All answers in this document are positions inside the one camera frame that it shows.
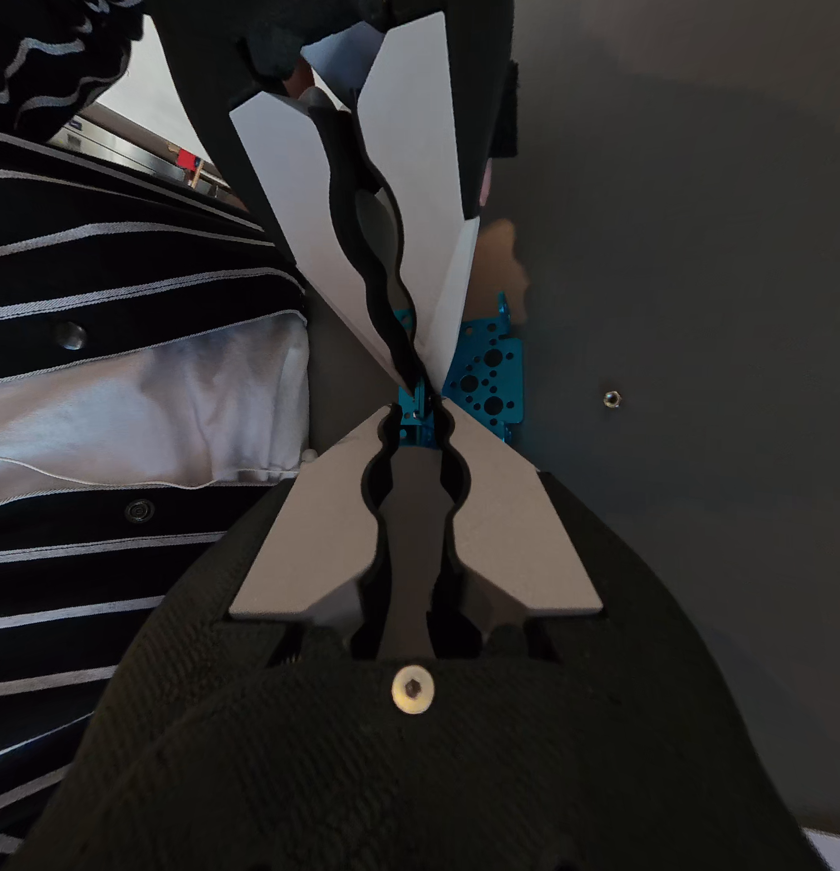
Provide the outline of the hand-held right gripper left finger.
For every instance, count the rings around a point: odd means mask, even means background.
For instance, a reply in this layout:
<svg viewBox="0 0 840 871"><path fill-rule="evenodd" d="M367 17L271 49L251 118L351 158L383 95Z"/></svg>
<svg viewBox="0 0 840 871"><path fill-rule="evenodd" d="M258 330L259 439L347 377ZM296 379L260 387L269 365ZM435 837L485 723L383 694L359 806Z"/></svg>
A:
<svg viewBox="0 0 840 871"><path fill-rule="evenodd" d="M233 619L325 626L356 659L378 656L392 595L381 506L401 422L401 407L385 406L303 468L231 603Z"/></svg>

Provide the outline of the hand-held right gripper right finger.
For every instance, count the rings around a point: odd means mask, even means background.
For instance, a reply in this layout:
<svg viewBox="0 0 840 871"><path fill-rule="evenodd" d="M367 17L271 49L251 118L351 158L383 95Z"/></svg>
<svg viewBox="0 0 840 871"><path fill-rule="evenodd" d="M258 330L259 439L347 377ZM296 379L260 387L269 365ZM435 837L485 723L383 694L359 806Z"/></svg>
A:
<svg viewBox="0 0 840 871"><path fill-rule="evenodd" d="M429 604L436 658L475 658L500 626L602 612L538 469L450 399L434 423L452 501Z"/></svg>

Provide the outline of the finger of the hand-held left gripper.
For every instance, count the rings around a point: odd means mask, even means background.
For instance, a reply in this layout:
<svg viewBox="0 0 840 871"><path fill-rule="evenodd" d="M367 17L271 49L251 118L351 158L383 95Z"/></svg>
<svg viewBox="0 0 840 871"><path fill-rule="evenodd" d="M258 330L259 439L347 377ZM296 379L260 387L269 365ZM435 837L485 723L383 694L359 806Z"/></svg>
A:
<svg viewBox="0 0 840 871"><path fill-rule="evenodd" d="M379 181L352 115L324 91L258 93L230 112L296 265L374 359L413 394L422 368L389 301L389 274L360 223Z"/></svg>
<svg viewBox="0 0 840 871"><path fill-rule="evenodd" d="M398 235L395 276L413 306L406 334L433 388L455 354L479 218L462 213L445 17L386 35L359 23L301 49L315 80L347 104L360 156L382 174Z"/></svg>

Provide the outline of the blue metal bracket assembly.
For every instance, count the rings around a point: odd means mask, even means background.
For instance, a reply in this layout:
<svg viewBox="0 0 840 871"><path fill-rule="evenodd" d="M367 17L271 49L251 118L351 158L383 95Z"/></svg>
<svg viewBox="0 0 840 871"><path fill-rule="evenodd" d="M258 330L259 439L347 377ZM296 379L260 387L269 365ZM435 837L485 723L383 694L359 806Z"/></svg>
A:
<svg viewBox="0 0 840 871"><path fill-rule="evenodd" d="M413 391L399 389L400 445L437 448L434 412L420 379ZM511 331L504 292L494 316L463 321L456 350L441 388L461 410L506 445L512 427L523 422L523 343Z"/></svg>

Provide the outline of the dark grey desk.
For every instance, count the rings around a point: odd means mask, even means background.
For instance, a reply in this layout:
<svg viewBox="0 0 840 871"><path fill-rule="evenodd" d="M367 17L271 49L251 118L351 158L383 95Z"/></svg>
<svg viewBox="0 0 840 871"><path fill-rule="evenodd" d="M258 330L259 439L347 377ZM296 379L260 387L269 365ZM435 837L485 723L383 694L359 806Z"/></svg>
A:
<svg viewBox="0 0 840 871"><path fill-rule="evenodd" d="M516 446L646 561L840 834L840 2L516 2ZM618 390L619 408L603 394Z"/></svg>

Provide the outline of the white garment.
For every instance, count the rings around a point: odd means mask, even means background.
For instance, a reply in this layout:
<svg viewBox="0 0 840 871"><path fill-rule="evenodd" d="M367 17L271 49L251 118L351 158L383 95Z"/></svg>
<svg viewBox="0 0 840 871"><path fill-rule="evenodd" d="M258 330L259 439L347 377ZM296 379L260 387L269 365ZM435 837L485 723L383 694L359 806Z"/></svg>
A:
<svg viewBox="0 0 840 871"><path fill-rule="evenodd" d="M309 429L295 311L0 383L0 506L48 493L275 484Z"/></svg>

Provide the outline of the black striped jacket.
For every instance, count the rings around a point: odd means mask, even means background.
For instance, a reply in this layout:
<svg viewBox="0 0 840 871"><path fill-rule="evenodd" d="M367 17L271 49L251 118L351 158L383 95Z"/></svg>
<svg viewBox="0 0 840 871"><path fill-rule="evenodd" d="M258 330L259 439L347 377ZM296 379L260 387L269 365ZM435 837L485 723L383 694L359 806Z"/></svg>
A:
<svg viewBox="0 0 840 871"><path fill-rule="evenodd" d="M275 313L307 325L302 277L252 217L52 138L0 132L0 383ZM0 506L0 868L68 773L143 623L276 484L79 489Z"/></svg>

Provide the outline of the white instruction manual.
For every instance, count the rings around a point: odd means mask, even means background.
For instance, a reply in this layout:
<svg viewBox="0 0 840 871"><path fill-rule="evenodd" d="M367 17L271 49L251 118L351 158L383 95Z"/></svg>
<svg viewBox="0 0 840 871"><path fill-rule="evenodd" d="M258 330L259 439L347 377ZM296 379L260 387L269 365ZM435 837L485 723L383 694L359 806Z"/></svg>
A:
<svg viewBox="0 0 840 871"><path fill-rule="evenodd" d="M806 837L831 870L840 870L840 834L804 828Z"/></svg>

